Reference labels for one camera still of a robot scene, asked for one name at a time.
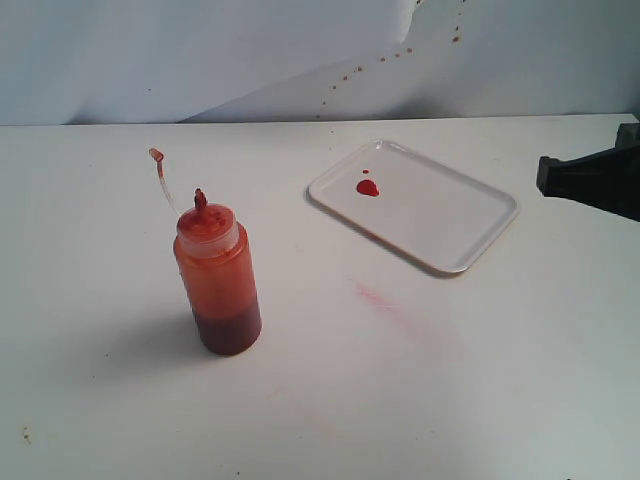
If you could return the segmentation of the red sauce squeeze bottle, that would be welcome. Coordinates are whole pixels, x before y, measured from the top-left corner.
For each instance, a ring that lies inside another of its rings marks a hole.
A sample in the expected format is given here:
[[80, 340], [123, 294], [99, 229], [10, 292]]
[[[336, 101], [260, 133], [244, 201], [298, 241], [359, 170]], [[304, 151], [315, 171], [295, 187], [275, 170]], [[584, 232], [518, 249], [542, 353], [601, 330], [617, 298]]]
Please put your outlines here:
[[177, 220], [173, 253], [204, 347], [218, 356], [249, 349], [262, 320], [248, 233], [233, 210], [197, 188]]

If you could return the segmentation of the white rectangular tray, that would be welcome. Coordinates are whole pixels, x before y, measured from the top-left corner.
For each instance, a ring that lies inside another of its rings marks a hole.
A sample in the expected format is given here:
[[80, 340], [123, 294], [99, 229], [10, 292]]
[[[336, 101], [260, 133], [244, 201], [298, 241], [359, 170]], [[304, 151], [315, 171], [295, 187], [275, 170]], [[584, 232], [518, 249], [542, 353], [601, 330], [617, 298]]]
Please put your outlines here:
[[[362, 170], [380, 190], [356, 192]], [[313, 180], [322, 209], [421, 269], [458, 275], [519, 212], [508, 193], [387, 140], [374, 140]]]

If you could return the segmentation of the red sauce blob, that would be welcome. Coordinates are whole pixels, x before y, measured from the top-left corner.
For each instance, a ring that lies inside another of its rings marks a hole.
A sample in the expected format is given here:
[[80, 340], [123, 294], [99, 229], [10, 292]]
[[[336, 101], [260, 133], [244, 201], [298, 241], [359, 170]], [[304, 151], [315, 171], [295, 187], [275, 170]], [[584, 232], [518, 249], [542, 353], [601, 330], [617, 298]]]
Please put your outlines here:
[[356, 192], [363, 196], [378, 197], [380, 195], [379, 187], [376, 182], [370, 177], [371, 171], [369, 169], [363, 169], [363, 178], [356, 184]]

